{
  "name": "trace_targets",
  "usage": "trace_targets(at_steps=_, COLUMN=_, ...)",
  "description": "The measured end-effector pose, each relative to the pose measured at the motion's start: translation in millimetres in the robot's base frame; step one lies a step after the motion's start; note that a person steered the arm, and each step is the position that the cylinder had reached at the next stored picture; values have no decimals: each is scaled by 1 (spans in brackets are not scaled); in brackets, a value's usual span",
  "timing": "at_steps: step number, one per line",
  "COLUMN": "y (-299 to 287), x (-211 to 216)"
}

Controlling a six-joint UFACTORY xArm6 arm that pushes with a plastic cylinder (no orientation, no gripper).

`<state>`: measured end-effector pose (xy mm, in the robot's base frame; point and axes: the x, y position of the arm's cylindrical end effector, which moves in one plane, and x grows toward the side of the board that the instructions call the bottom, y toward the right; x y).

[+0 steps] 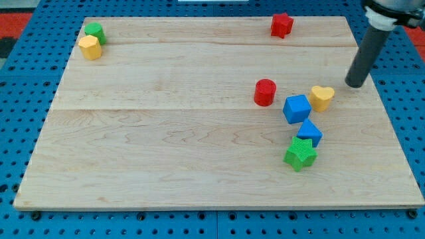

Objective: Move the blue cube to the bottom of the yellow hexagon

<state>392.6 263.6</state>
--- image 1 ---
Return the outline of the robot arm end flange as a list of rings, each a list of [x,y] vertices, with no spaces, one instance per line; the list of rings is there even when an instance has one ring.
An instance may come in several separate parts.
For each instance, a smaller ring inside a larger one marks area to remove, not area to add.
[[[396,26],[424,31],[424,0],[361,0],[368,22],[381,31]]]

